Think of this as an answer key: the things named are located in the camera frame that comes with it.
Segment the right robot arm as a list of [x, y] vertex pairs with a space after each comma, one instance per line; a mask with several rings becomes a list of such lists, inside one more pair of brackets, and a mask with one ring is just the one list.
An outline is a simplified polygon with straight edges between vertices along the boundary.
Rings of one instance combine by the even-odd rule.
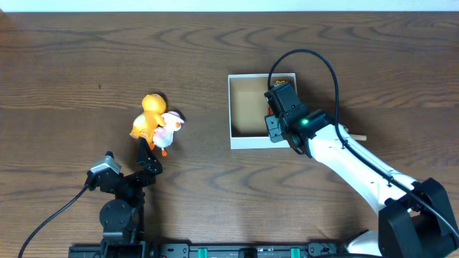
[[346, 257], [446, 257], [458, 249], [458, 226], [445, 188], [419, 182], [377, 158], [322, 110], [310, 111], [289, 82], [269, 87], [265, 122], [272, 142], [327, 166], [374, 210], [378, 230], [343, 244]]

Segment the wooden rattle drum toy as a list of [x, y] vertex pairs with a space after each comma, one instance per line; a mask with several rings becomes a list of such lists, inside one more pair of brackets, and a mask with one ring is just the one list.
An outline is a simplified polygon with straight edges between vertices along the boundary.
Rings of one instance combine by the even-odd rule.
[[349, 129], [346, 126], [344, 126], [344, 129], [354, 140], [357, 140], [357, 141], [366, 141], [367, 140], [367, 136], [366, 135], [352, 134], [352, 133], [349, 132]]

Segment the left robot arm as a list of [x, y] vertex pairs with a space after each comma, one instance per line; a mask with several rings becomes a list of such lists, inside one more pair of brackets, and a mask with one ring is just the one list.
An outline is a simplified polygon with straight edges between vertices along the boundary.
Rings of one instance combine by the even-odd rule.
[[114, 199], [100, 210], [103, 238], [100, 251], [95, 254], [97, 257], [150, 257], [153, 254], [150, 244], [143, 239], [143, 189], [156, 182], [156, 175], [162, 173], [162, 165], [144, 138], [138, 142], [136, 163], [141, 170], [125, 176], [113, 153], [108, 151], [87, 172], [85, 186], [88, 190], [99, 188], [114, 195]]

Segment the orange dinosaur toy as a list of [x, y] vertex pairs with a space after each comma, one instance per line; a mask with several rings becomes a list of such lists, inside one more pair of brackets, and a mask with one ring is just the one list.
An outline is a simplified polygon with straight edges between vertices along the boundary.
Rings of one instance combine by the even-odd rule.
[[151, 140], [155, 129], [166, 125], [162, 116], [166, 112], [166, 101], [159, 94], [150, 94], [142, 99], [141, 104], [143, 112], [133, 121], [130, 136]]

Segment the red grey toy truck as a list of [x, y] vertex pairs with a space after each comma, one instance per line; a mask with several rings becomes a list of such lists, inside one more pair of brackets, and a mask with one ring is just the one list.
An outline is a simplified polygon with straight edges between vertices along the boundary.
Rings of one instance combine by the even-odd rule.
[[[284, 83], [286, 83], [285, 80], [276, 80], [275, 84], [273, 85], [273, 87], [277, 87], [277, 86], [282, 85]], [[273, 110], [272, 110], [272, 108], [270, 106], [268, 106], [268, 115], [273, 115]]]

